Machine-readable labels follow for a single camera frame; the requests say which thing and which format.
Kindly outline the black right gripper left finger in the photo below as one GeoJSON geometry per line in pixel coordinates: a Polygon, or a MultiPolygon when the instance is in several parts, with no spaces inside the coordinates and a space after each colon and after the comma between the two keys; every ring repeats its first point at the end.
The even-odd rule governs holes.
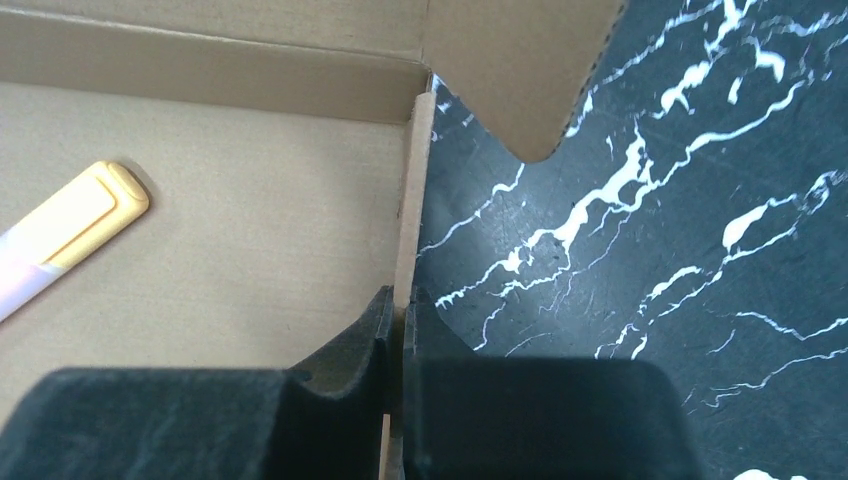
{"type": "Polygon", "coordinates": [[[289,369],[65,368],[1,433],[5,479],[374,479],[393,291],[289,369]]]}

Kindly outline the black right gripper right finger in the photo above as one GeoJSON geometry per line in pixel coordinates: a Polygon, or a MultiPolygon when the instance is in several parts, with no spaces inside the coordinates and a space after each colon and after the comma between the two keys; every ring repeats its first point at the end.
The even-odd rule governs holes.
{"type": "Polygon", "coordinates": [[[702,477],[679,395],[651,363],[481,356],[419,288],[404,334],[409,479],[702,477]]]}

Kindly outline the brown cardboard box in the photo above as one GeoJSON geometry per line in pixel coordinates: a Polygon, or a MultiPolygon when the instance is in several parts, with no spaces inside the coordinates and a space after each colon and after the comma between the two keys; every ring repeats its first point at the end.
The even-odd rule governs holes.
{"type": "Polygon", "coordinates": [[[392,289],[396,413],[446,81],[522,163],[573,130],[622,1],[5,1],[1,235],[114,161],[148,210],[6,319],[1,433],[65,368],[289,369],[392,289]]]}

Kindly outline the yellow pink marker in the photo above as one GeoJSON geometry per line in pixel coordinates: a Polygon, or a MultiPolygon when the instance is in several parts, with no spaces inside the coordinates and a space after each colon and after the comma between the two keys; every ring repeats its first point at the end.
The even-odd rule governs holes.
{"type": "Polygon", "coordinates": [[[98,161],[1,235],[1,318],[6,319],[150,206],[123,165],[98,161]]]}

